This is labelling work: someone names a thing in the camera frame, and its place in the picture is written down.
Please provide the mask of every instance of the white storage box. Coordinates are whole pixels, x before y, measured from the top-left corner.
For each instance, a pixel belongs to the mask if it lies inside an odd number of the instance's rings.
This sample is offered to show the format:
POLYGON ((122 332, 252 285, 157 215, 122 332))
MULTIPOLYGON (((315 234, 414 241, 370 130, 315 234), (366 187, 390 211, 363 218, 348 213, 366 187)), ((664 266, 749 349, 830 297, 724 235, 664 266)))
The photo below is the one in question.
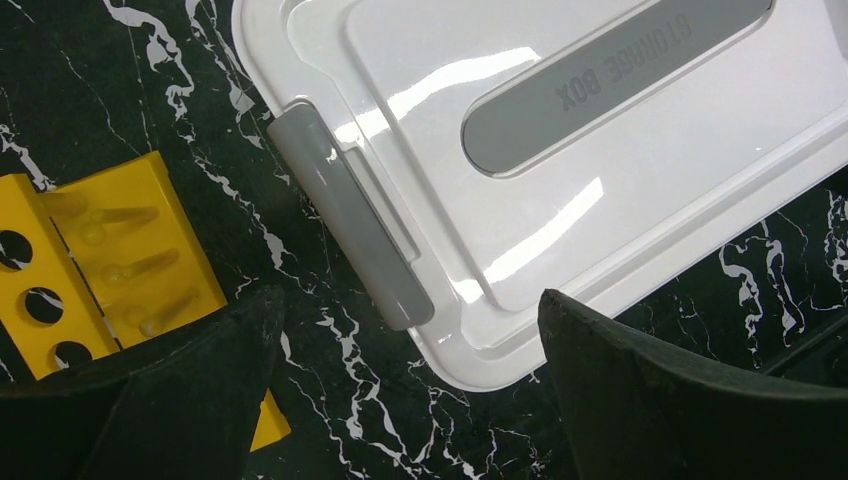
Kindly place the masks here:
POLYGON ((386 321, 471 391, 848 161, 843 0, 240 0, 269 129, 386 321))

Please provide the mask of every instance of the black marble tabletop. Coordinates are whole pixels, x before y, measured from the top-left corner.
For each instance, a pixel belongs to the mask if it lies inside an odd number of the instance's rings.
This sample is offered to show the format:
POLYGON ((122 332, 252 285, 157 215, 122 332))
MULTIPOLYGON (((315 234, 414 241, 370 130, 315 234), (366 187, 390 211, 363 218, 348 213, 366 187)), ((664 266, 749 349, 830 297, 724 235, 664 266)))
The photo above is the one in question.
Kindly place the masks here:
MULTIPOLYGON (((0 174, 45 190, 159 150, 228 299, 285 287, 274 387, 293 433, 253 454, 245 478, 573 478, 544 367, 464 393, 382 325, 265 137, 271 113, 236 58, 231 9, 0 2, 0 174)), ((619 320, 731 365, 768 364, 844 314, 841 191, 813 188, 619 320)))

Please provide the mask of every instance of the gray handle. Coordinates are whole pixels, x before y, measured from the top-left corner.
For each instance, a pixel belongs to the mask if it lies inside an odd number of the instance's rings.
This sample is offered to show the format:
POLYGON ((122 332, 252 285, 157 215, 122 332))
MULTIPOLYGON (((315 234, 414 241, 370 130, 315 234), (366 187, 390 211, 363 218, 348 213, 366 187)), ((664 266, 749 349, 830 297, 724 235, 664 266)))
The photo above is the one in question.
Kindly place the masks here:
POLYGON ((389 237, 315 107, 299 103, 268 135, 394 330, 427 323, 433 302, 389 237))

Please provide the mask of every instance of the gray label panel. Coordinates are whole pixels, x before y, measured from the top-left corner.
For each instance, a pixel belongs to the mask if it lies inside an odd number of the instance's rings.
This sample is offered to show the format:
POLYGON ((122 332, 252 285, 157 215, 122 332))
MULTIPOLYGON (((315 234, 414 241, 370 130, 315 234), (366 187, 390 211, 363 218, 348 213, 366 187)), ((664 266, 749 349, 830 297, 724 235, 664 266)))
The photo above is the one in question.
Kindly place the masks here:
POLYGON ((474 110, 469 160, 526 162, 763 17, 772 0, 662 0, 474 110))

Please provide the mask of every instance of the round hole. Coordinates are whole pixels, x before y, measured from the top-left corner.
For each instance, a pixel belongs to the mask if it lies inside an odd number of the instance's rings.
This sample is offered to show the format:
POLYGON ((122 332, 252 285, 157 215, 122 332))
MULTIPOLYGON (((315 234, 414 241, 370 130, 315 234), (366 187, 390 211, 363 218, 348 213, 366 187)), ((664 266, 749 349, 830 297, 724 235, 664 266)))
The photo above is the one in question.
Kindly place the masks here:
POLYGON ((24 295, 24 308, 36 322, 53 325, 65 313, 62 299, 49 288, 31 288, 24 295))
POLYGON ((19 272, 30 263, 32 263, 32 245, 29 240, 13 230, 0 230, 0 270, 19 272))
POLYGON ((53 359, 61 370, 90 362, 91 352, 81 343, 59 342, 53 348, 53 359))

